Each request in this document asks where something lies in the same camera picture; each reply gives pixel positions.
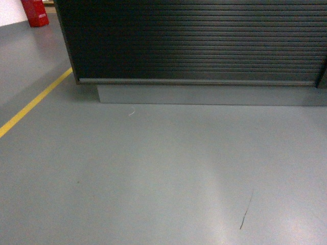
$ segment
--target epoxy floor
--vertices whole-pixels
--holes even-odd
[[[0,244],[325,245],[326,122],[327,107],[100,104],[70,75],[0,139]]]

